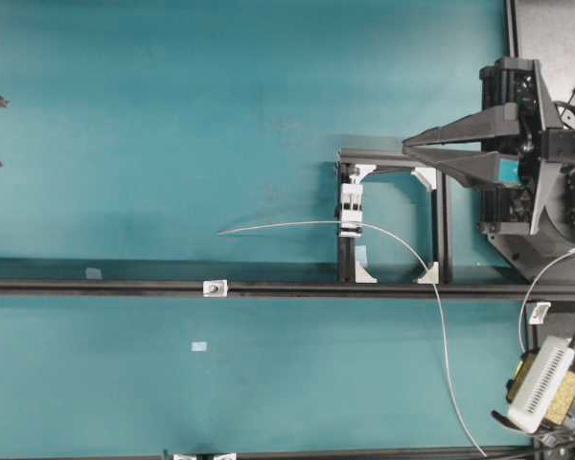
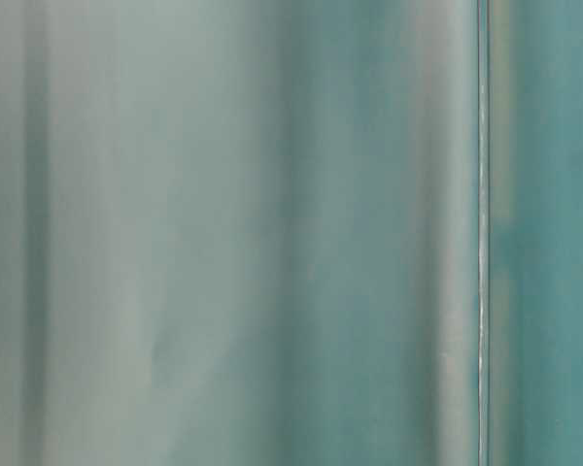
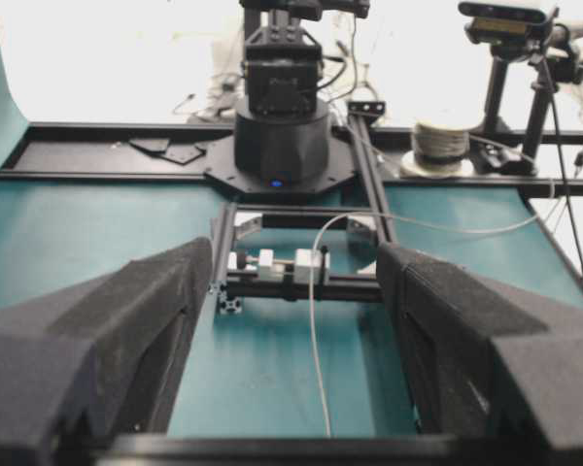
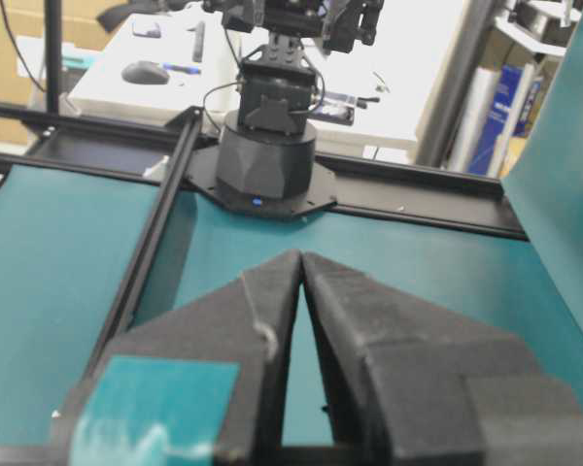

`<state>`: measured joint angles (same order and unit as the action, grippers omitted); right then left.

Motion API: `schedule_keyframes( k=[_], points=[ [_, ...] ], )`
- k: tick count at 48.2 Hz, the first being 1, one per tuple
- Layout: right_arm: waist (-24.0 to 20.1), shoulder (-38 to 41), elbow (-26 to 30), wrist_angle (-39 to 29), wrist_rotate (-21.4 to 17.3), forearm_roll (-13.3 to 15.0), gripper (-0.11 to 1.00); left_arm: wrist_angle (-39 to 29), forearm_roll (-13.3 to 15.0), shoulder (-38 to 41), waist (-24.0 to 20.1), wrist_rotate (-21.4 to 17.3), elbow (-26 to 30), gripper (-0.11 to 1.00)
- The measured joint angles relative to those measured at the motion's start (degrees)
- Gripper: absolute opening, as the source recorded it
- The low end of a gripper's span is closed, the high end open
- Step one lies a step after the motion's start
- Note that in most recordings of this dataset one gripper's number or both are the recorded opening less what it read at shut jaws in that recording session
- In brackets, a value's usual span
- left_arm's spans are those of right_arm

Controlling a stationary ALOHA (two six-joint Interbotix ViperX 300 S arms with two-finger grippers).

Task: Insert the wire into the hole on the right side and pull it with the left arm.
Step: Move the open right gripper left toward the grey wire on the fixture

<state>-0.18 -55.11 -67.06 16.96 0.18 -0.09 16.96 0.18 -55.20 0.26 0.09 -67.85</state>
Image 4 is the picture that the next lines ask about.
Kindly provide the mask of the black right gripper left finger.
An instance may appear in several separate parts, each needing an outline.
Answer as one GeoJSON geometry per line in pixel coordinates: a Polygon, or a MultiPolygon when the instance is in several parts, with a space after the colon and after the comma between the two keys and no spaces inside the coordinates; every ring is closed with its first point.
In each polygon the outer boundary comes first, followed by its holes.
{"type": "Polygon", "coordinates": [[[67,465],[254,465],[282,440],[301,254],[113,338],[51,426],[67,465]]]}

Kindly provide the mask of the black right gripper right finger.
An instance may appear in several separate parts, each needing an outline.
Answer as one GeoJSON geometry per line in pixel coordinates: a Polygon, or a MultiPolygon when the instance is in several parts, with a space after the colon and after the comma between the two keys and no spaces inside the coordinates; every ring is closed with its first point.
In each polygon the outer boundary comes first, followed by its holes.
{"type": "Polygon", "coordinates": [[[517,335],[302,256],[335,441],[373,465],[583,465],[583,409],[517,335]]]}

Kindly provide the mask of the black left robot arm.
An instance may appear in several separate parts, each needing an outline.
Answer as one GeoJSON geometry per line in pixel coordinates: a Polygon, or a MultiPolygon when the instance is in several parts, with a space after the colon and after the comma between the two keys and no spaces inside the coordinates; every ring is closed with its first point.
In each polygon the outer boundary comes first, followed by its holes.
{"type": "Polygon", "coordinates": [[[159,197],[80,382],[52,432],[62,465],[251,465],[278,449],[303,280],[296,250],[180,309],[132,326],[182,183],[230,210],[291,219],[336,201],[315,160],[311,120],[326,93],[304,39],[325,51],[372,46],[380,1],[207,1],[223,27],[268,41],[237,61],[240,102],[216,146],[183,128],[159,197]]]}

